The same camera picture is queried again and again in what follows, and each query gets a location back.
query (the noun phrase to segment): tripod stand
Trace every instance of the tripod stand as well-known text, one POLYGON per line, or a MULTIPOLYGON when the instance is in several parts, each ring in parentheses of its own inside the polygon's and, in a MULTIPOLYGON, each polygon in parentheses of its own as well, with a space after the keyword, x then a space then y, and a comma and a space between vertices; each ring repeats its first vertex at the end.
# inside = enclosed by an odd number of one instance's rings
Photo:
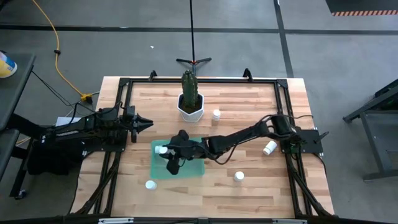
POLYGON ((190 65, 192 65, 192 73, 196 75, 197 74, 197 65, 200 62, 209 62, 209 61, 211 61, 211 58, 204 58, 204 59, 200 59, 200 60, 195 60, 195 42, 193 40, 192 0, 189 0, 189 6, 190 6, 190 10, 191 10, 192 60, 185 60, 185 59, 177 58, 176 61, 185 62, 185 63, 189 63, 190 65))

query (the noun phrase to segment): gray floor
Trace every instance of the gray floor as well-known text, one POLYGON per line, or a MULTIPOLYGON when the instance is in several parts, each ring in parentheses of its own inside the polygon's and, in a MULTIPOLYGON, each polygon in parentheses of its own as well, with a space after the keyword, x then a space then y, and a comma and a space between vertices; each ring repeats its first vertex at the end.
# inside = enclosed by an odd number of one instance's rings
MULTIPOLYGON (((195 25, 212 28, 277 28, 272 0, 194 0, 195 25)), ((188 27, 188 1, 39 1, 54 23, 74 26, 188 27)), ((280 0, 286 29, 397 30, 397 16, 332 17, 324 1, 280 0)), ((30 1, 13 0, 0 22, 46 24, 30 1)), ((175 58, 190 58, 189 33, 59 32, 60 68, 79 89, 98 91, 105 75, 179 76, 175 58)), ((195 34, 197 58, 213 57, 199 76, 241 76, 248 67, 256 77, 286 77, 278 34, 195 34)), ((360 121, 341 119, 397 78, 398 37, 367 35, 288 35, 294 76, 304 78, 312 113, 321 131, 333 206, 345 218, 398 222, 398 178, 365 184, 362 176, 377 167, 360 121)), ((0 30, 0 48, 37 54, 35 71, 70 101, 78 96, 55 73, 55 38, 48 31, 0 30)), ((70 111, 30 77, 17 113, 52 124, 70 111)), ((73 200, 78 169, 67 177, 28 176, 30 194, 7 197, 17 160, 0 182, 0 219, 66 214, 73 200)))

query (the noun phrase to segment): wooden table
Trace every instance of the wooden table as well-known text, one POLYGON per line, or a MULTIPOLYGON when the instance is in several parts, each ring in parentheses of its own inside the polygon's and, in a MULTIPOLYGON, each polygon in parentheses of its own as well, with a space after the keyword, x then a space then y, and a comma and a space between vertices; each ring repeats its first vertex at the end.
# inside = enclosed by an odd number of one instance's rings
MULTIPOLYGON (((97 109, 114 106, 118 83, 119 77, 104 77, 97 109)), ((311 114, 303 79, 291 78, 288 84, 294 115, 311 114)), ((253 125, 264 115, 276 113, 272 85, 199 83, 198 90, 205 96, 205 113, 199 122, 186 123, 177 111, 180 83, 134 84, 131 104, 141 116, 152 119, 154 125, 138 135, 137 143, 128 141, 121 157, 112 216, 294 217, 285 157, 280 149, 270 156, 262 153, 268 138, 239 145, 223 166, 206 160, 203 177, 155 180, 156 190, 145 188, 150 179, 151 141, 170 139, 180 129, 185 129, 191 137, 227 135, 253 125), (221 111, 218 124, 211 122, 215 109, 221 111), (243 182, 233 180, 239 170, 244 172, 243 182)), ((296 125, 310 129, 313 121, 308 117, 296 119, 296 125)), ((84 160, 72 211, 78 210, 97 187, 103 157, 104 153, 96 152, 84 160)), ((308 187, 325 209, 333 213, 322 163, 314 155, 304 154, 303 164, 308 187)), ((301 190, 298 195, 304 211, 301 190)))

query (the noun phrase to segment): cable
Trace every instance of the cable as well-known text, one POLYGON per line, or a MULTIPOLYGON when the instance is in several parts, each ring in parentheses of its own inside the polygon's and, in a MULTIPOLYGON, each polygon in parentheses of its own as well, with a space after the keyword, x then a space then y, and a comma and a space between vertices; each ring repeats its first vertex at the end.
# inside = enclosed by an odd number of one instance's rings
POLYGON ((185 161, 186 161, 187 159, 186 158, 184 158, 184 161, 182 162, 182 165, 178 165, 179 167, 183 167, 184 166, 184 164, 185 164, 185 161))
POLYGON ((40 10, 40 12, 43 14, 43 16, 48 20, 49 24, 51 25, 51 27, 52 27, 52 29, 53 29, 53 31, 54 31, 55 37, 56 37, 56 39, 57 39, 57 49, 54 50, 54 52, 55 52, 55 69, 56 69, 56 71, 57 71, 58 74, 61 76, 61 78, 62 78, 65 82, 67 82, 67 83, 70 85, 70 87, 72 87, 72 88, 80 95, 80 100, 81 100, 81 101, 87 101, 87 102, 91 102, 91 103, 92 103, 92 102, 93 102, 93 94, 92 94, 92 93, 90 93, 90 94, 81 93, 75 86, 72 85, 72 83, 70 83, 70 81, 68 81, 68 80, 62 75, 61 71, 58 69, 58 58, 59 58, 59 55, 61 54, 61 51, 60 51, 60 39, 59 39, 59 36, 58 36, 58 32, 57 32, 57 30, 55 29, 54 25, 52 24, 50 18, 46 15, 46 13, 45 13, 45 12, 43 11, 43 9, 39 6, 39 4, 37 4, 37 2, 36 2, 35 0, 32 0, 32 1, 33 1, 33 3, 37 6, 37 8, 40 10))
POLYGON ((208 153, 208 155, 209 156, 211 156, 211 158, 209 158, 209 159, 211 159, 211 160, 215 160, 216 158, 209 152, 209 150, 207 150, 205 147, 203 147, 203 146, 201 146, 201 145, 194 145, 194 146, 178 146, 178 145, 171 145, 171 144, 167 144, 167 145, 164 145, 165 147, 174 147, 174 148, 177 148, 177 149, 186 149, 186 148, 192 148, 192 147, 200 147, 200 148, 202 148, 204 151, 206 151, 207 153, 208 153))
MULTIPOLYGON (((76 103, 70 103, 65 97, 63 97, 59 92, 57 92, 56 90, 55 90, 55 88, 53 88, 50 84, 48 84, 46 81, 44 81, 42 78, 40 78, 39 76, 38 76, 38 74, 36 74, 34 71, 32 71, 32 73, 65 105, 65 106, 71 106, 72 107, 72 109, 73 109, 73 105, 75 105, 75 104, 77 104, 77 103, 80 103, 81 102, 81 100, 79 100, 79 101, 77 101, 76 103)), ((100 93, 99 91, 97 91, 97 92, 95 92, 95 93, 92 93, 92 95, 96 95, 96 94, 98 94, 98 93, 100 93)), ((87 107, 85 107, 84 105, 80 105, 80 106, 82 106, 82 107, 84 107, 84 108, 86 108, 87 110, 89 110, 89 111, 91 111, 91 112, 95 112, 94 111, 94 106, 93 106, 93 104, 90 104, 91 105, 91 108, 92 109, 89 109, 89 108, 87 108, 87 107)), ((76 113, 77 114, 79 114, 79 115, 82 115, 82 116, 87 116, 88 114, 81 114, 81 113, 79 113, 79 112, 77 112, 76 111, 76 113)))
POLYGON ((269 117, 269 118, 267 118, 264 122, 268 122, 272 117, 275 117, 275 116, 285 116, 285 117, 288 117, 288 118, 293 118, 293 119, 300 119, 300 118, 304 118, 304 117, 311 117, 311 118, 313 118, 313 116, 312 115, 302 115, 302 116, 298 116, 298 117, 293 117, 293 116, 290 116, 290 115, 285 115, 285 114, 272 114, 272 115, 267 115, 267 116, 264 116, 264 117, 262 117, 260 120, 259 120, 259 122, 257 122, 257 123, 260 123, 264 118, 266 118, 266 117, 269 117))
POLYGON ((247 141, 250 141, 250 140, 253 140, 253 139, 258 138, 258 137, 255 137, 255 138, 247 139, 247 140, 244 141, 244 142, 241 142, 241 141, 243 141, 243 139, 246 139, 246 138, 247 138, 248 136, 250 136, 250 135, 251 135, 251 133, 248 133, 247 135, 245 135, 245 137, 241 138, 237 143, 235 143, 235 145, 233 146, 233 148, 232 148, 232 150, 231 150, 231 153, 229 154, 228 158, 226 158, 226 160, 225 160, 224 162, 218 162, 217 159, 214 159, 214 161, 215 161, 218 165, 225 165, 225 164, 226 164, 227 162, 229 162, 229 160, 231 159, 232 154, 234 153, 234 151, 235 151, 235 149, 236 149, 236 146, 238 146, 238 144, 242 144, 242 143, 245 143, 245 142, 247 142, 247 141))
POLYGON ((326 165, 325 165, 325 162, 323 161, 323 159, 316 153, 313 153, 313 155, 318 157, 318 159, 322 162, 323 169, 325 170, 325 175, 328 176, 328 173, 326 172, 326 165))
POLYGON ((104 113, 101 113, 101 115, 102 115, 102 114, 107 114, 107 113, 112 112, 112 110, 116 109, 119 105, 120 105, 120 107, 122 107, 123 102, 122 102, 122 101, 119 101, 118 103, 115 103, 115 105, 113 106, 113 108, 112 108, 111 110, 109 110, 109 111, 107 111, 107 112, 104 112, 104 113))
POLYGON ((57 92, 52 86, 50 86, 46 81, 40 78, 33 70, 32 73, 58 98, 65 106, 72 106, 72 104, 65 99, 59 92, 57 92))
POLYGON ((72 124, 73 120, 75 119, 77 105, 80 105, 80 104, 79 103, 75 104, 75 108, 73 109, 72 118, 70 119, 69 123, 66 124, 66 126, 61 126, 61 128, 59 128, 59 129, 57 129, 57 127, 55 127, 56 131, 63 130, 65 128, 69 127, 72 124))
MULTIPOLYGON (((99 93, 100 93, 100 92, 97 91, 97 92, 93 93, 93 95, 97 95, 97 94, 99 94, 99 93)), ((86 109, 88 109, 88 110, 90 110, 90 111, 94 111, 94 110, 91 110, 91 109, 85 107, 85 106, 82 105, 82 104, 79 104, 79 105, 82 106, 82 107, 84 107, 84 108, 86 108, 86 109)), ((71 111, 69 111, 64 117, 69 116, 72 112, 74 112, 74 110, 75 110, 75 109, 73 108, 73 109, 72 109, 71 111)), ((76 111, 76 113, 78 113, 78 114, 80 114, 80 115, 83 115, 83 116, 87 116, 86 114, 81 114, 81 113, 79 113, 79 112, 77 112, 77 111, 76 111)), ((30 137, 26 137, 26 138, 24 138, 24 139, 22 139, 22 140, 16 142, 16 146, 20 146, 21 144, 24 144, 25 142, 27 142, 27 141, 29 141, 29 140, 30 140, 30 137)))

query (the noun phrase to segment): yellow extension cord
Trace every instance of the yellow extension cord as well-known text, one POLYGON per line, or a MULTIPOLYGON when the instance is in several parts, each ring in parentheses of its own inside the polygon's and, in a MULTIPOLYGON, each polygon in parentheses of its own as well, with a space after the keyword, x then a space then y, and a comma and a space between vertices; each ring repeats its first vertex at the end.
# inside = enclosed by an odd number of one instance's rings
MULTIPOLYGON (((36 2, 35 0, 32 0, 32 1, 33 1, 33 3, 37 6, 37 8, 42 12, 42 14, 45 16, 45 18, 46 18, 46 19, 48 20, 48 22, 50 23, 52 29, 54 30, 55 37, 57 38, 57 49, 56 49, 56 51, 59 52, 59 50, 60 50, 60 39, 59 39, 59 37, 58 37, 57 30, 55 30, 55 27, 54 27, 54 25, 52 24, 50 18, 46 15, 46 13, 45 13, 45 12, 43 11, 43 9, 39 6, 39 4, 37 4, 37 2, 36 2)), ((67 82, 67 83, 70 85, 70 87, 72 87, 77 93, 79 93, 79 95, 80 95, 80 100, 81 100, 81 101, 88 101, 89 99, 92 99, 92 97, 93 97, 93 94, 92 94, 92 93, 90 93, 90 94, 81 93, 75 86, 72 85, 72 83, 70 83, 70 81, 68 81, 68 80, 62 75, 61 71, 58 69, 58 58, 59 58, 59 54, 58 54, 58 53, 55 53, 55 69, 57 70, 57 72, 58 72, 58 74, 61 76, 61 78, 63 78, 63 79, 65 80, 65 82, 67 82)))

